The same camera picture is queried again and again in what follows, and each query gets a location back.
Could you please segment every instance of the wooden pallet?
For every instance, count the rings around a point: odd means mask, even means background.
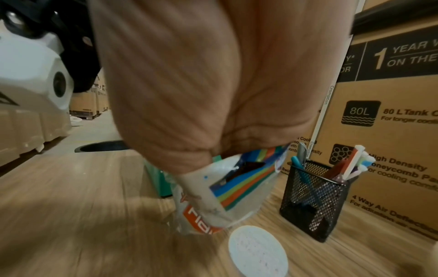
[[[93,115],[92,112],[88,112],[88,111],[77,111],[77,110],[71,110],[70,114],[85,120],[93,120],[96,117],[98,117],[100,115],[100,113],[97,113],[95,115]]]

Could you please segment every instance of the human hand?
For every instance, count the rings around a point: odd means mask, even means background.
[[[90,0],[120,134],[176,174],[291,142],[337,73],[355,4]]]

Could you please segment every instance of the pen holder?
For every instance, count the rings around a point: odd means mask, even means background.
[[[325,242],[338,221],[350,182],[322,177],[330,167],[307,160],[304,170],[291,165],[280,214],[319,242]]]

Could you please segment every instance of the blue pen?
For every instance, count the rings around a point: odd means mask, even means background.
[[[291,161],[292,161],[292,165],[294,165],[295,167],[297,167],[299,169],[304,170],[304,167],[302,166],[302,164],[300,164],[300,161],[298,160],[297,156],[293,156],[291,158]],[[312,185],[312,181],[310,181],[310,178],[307,175],[307,173],[302,172],[301,170],[298,170],[298,174],[300,175],[300,181],[303,182],[307,186],[313,199],[315,199],[316,204],[319,207],[321,207],[323,205],[323,203],[321,202],[321,199],[319,199],[317,193],[315,192],[315,189],[313,188],[313,185]]]

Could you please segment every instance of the white strip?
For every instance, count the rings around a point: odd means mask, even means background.
[[[359,2],[357,4],[357,8],[356,8],[356,13],[359,13],[363,10],[365,1],[366,0],[359,0]],[[350,47],[350,43],[351,43],[352,39],[353,39],[353,36],[351,35],[351,36],[349,36],[349,38],[345,42],[344,51],[342,52],[343,55],[342,55],[342,58],[339,62],[339,65],[337,67],[338,74],[336,74],[336,76],[334,76],[334,78],[330,84],[327,95],[325,97],[324,104],[321,108],[321,113],[319,114],[315,129],[313,130],[312,138],[310,139],[309,147],[307,150],[307,157],[306,157],[307,159],[309,159],[310,155],[312,154],[313,145],[315,144],[316,138],[318,137],[319,130],[321,129],[321,124],[323,123],[324,116],[325,116],[325,113],[327,111],[327,107],[329,106],[328,104],[330,103],[330,99],[332,98],[334,87],[336,86],[336,81],[338,80],[339,72],[341,71],[342,65],[344,64],[345,56],[347,56],[347,51],[348,51],[348,48]]]

